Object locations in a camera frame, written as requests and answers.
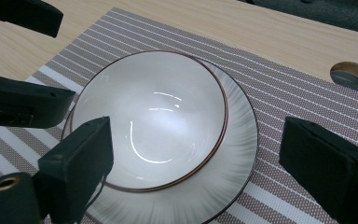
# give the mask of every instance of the wooden table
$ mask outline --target wooden table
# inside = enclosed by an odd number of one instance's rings
[[[57,38],[0,21],[0,76],[24,80],[112,7],[244,49],[331,81],[340,62],[358,63],[358,33],[234,0],[48,0],[63,12]]]

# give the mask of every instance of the gray striped placemat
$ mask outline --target gray striped placemat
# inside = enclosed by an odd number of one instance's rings
[[[79,94],[112,61],[151,49],[181,51],[219,65],[254,106],[260,131],[255,170],[244,193],[213,223],[336,223],[278,163],[282,126],[286,116],[311,120],[358,146],[358,92],[119,8],[27,81]],[[0,175],[34,174],[37,159],[59,143],[64,123],[47,130],[0,127]]]

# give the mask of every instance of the ceramic bowl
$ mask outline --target ceramic bowl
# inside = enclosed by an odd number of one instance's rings
[[[227,97],[199,61],[168,51],[108,65],[81,92],[72,130],[109,116],[114,166],[106,184],[128,191],[167,188],[197,172],[219,148]]]

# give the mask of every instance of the saucer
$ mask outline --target saucer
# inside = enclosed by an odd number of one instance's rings
[[[105,186],[88,209],[90,218],[119,224],[204,223],[223,213],[242,193],[258,148],[255,112],[229,75],[211,63],[203,63],[219,78],[228,98],[229,119],[220,148],[202,169],[166,189],[127,192]]]

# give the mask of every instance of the round hole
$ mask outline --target round hole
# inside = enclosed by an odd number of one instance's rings
[[[358,91],[358,63],[337,63],[331,68],[330,77],[336,84]]]
[[[20,183],[20,179],[16,176],[11,176],[0,181],[0,191],[11,189]]]

